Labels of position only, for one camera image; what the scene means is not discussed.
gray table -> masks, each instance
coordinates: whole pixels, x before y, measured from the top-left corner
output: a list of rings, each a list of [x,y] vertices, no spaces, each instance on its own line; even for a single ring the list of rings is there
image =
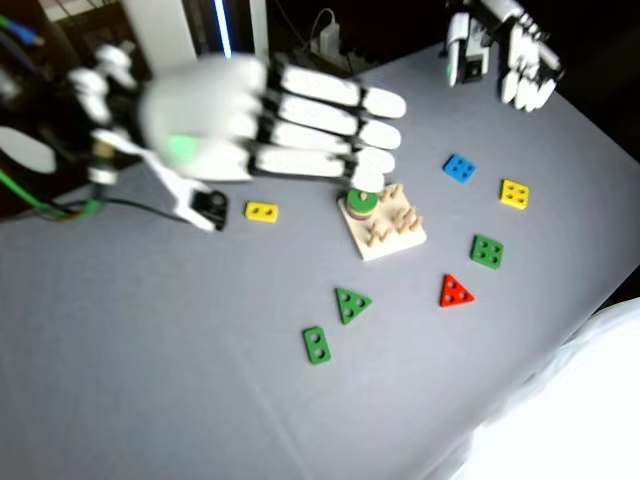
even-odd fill
[[[422,247],[364,264],[334,186],[276,179],[225,187],[221,235],[118,206],[0,228],[3,480],[422,478],[640,263],[640,168],[565,100],[451,90],[437,49],[365,78],[408,101],[392,180]],[[453,152],[478,166],[466,186],[441,171]],[[500,204],[504,177],[528,210]],[[115,193],[169,204],[142,167]],[[500,270],[469,260],[476,233],[504,243]],[[445,272],[477,301],[441,310]],[[348,327],[338,286],[373,299]]]

yellow rectangular block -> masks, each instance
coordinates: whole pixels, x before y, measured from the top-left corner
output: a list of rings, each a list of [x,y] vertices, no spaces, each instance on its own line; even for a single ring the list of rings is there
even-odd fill
[[[247,202],[244,215],[254,222],[276,223],[278,206],[272,203]]]
[[[500,201],[510,207],[524,210],[529,205],[529,187],[505,178],[502,181]]]

robotic hand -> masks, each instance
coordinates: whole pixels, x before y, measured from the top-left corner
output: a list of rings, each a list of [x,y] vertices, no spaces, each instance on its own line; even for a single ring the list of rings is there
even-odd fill
[[[379,192],[395,167],[400,133],[378,118],[402,117],[406,103],[386,90],[249,55],[211,56],[144,88],[134,140],[107,102],[107,79],[138,88],[130,61],[115,47],[96,57],[94,70],[70,74],[93,137],[141,156],[176,198],[174,212],[202,229],[214,229],[194,209],[195,196],[211,191],[203,181],[315,177]]]
[[[503,103],[531,112],[549,99],[564,70],[546,35],[514,0],[456,0],[447,34],[449,85],[481,79],[489,45],[501,46]]]

dark background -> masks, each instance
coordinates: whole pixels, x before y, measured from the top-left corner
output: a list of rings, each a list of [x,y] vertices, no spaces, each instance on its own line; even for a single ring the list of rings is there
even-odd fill
[[[430,45],[441,43],[447,22],[444,0],[266,0],[272,52],[304,52],[318,12],[330,7],[341,27],[345,51],[378,64]],[[183,0],[196,51],[220,51],[215,15],[208,0]],[[636,160],[640,159],[640,16],[636,2],[609,0],[591,4],[578,1],[521,0],[541,28],[550,33],[549,45],[558,53],[566,75],[558,92],[604,130]],[[248,0],[226,0],[232,47],[252,51]],[[37,0],[0,0],[0,13],[34,27],[47,39],[44,51],[30,52],[54,72],[66,72],[79,63],[91,63],[91,52],[102,41],[131,39],[121,6],[106,7],[51,25]],[[318,31],[329,22],[325,15]],[[6,54],[0,52],[0,62]],[[137,54],[139,78],[148,76],[142,53]],[[317,59],[314,68],[347,75]],[[43,197],[53,197],[84,182],[84,169],[70,168],[52,178],[22,171],[0,157],[0,168],[24,176]],[[0,217],[24,210],[5,189],[0,189]],[[617,302],[640,294],[636,271],[612,296]]]

green rectangular block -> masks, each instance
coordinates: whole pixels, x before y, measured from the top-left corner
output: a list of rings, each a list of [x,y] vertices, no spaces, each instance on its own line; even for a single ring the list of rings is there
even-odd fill
[[[309,361],[314,365],[331,360],[329,345],[320,327],[308,328],[304,332],[304,342],[307,344]]]
[[[502,264],[504,245],[483,235],[476,235],[471,249],[471,260],[497,270]]]

